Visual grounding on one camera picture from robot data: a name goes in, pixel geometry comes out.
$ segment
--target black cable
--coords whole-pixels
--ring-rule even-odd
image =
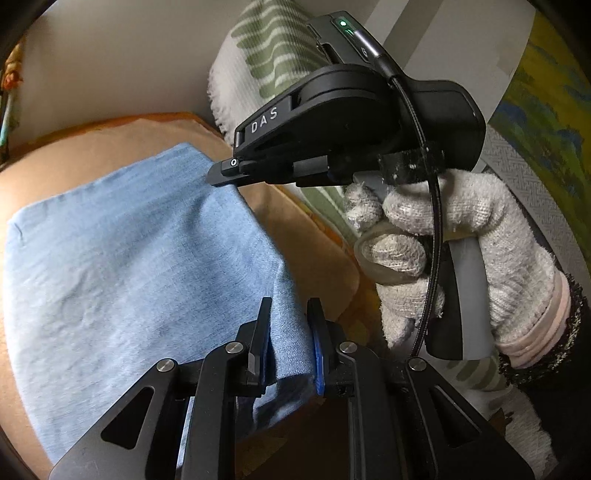
[[[400,98],[404,102],[408,114],[413,121],[413,127],[417,136],[419,148],[421,150],[421,157],[425,166],[425,171],[428,171],[427,185],[429,188],[429,196],[431,198],[431,209],[433,212],[433,256],[431,258],[431,272],[429,276],[429,284],[427,286],[427,295],[425,296],[425,303],[423,306],[423,314],[418,324],[417,337],[415,338],[413,348],[410,356],[417,356],[427,333],[427,325],[431,318],[431,314],[435,307],[437,300],[437,283],[439,280],[439,266],[441,263],[441,248],[443,246],[443,208],[441,206],[441,190],[439,189],[439,181],[437,174],[433,172],[433,169],[428,165],[428,152],[429,147],[427,145],[427,138],[423,131],[423,127],[418,120],[416,110],[413,107],[411,99],[408,97],[404,87],[396,78],[392,76],[388,79],[390,88],[396,90],[400,95]]]

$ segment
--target black sleeve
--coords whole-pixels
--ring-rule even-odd
[[[556,458],[578,470],[588,468],[581,462],[588,465],[591,452],[591,312],[580,286],[567,278],[571,310],[559,342],[531,368],[513,369],[500,354],[500,370],[530,398]]]

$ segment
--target gloved hand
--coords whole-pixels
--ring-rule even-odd
[[[488,279],[491,327],[497,344],[521,339],[545,312],[553,296],[552,256],[537,244],[506,185],[491,174],[448,170],[440,176],[444,231],[478,236]],[[346,214],[360,232],[383,219],[413,235],[433,234],[433,215],[426,182],[391,187],[383,205],[368,188],[350,185]],[[428,277],[426,254],[416,238],[382,235],[362,246],[366,256],[417,277],[396,286],[377,285],[382,300],[382,324],[390,347],[406,340],[421,317]],[[435,315],[443,309],[438,291]]]

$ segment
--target metal screw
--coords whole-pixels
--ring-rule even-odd
[[[427,368],[427,362],[416,356],[408,361],[408,366],[415,372],[422,372]]]
[[[171,358],[163,358],[156,364],[159,372],[170,372],[174,368],[174,360]]]
[[[357,351],[357,345],[354,342],[343,342],[339,345],[339,350],[343,353],[354,353]]]
[[[230,342],[226,345],[226,352],[228,353],[240,353],[244,350],[244,345],[240,342]]]

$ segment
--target folded cloth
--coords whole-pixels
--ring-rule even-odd
[[[234,339],[273,297],[276,385],[241,403],[238,435],[310,395],[310,334],[281,255],[188,144],[17,212],[4,313],[23,404],[52,462],[154,363]]]

